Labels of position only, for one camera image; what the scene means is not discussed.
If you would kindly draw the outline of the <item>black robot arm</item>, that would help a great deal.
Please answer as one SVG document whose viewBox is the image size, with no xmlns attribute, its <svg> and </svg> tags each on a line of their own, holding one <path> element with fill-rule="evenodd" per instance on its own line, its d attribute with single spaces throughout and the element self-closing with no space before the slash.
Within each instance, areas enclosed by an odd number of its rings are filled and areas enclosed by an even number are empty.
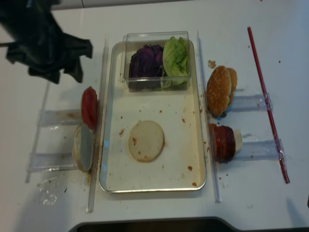
<svg viewBox="0 0 309 232">
<path fill-rule="evenodd" d="M 30 76 L 41 77 L 54 84 L 60 72 L 82 83 L 81 56 L 92 58 L 90 40 L 66 34 L 54 19 L 51 8 L 58 0 L 2 0 L 0 23 L 14 42 L 2 43 L 6 58 L 28 67 Z"/>
</svg>

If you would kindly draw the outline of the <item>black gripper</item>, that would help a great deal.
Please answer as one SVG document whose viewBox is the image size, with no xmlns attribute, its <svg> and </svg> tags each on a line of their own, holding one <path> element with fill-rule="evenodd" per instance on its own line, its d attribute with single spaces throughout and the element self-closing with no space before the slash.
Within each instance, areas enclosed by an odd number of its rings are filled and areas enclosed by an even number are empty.
<svg viewBox="0 0 309 232">
<path fill-rule="evenodd" d="M 14 38 L 6 58 L 28 66 L 30 76 L 41 77 L 54 84 L 60 71 L 83 81 L 80 57 L 92 58 L 90 40 L 66 34 L 51 14 L 13 16 L 5 19 L 5 29 Z"/>
</svg>

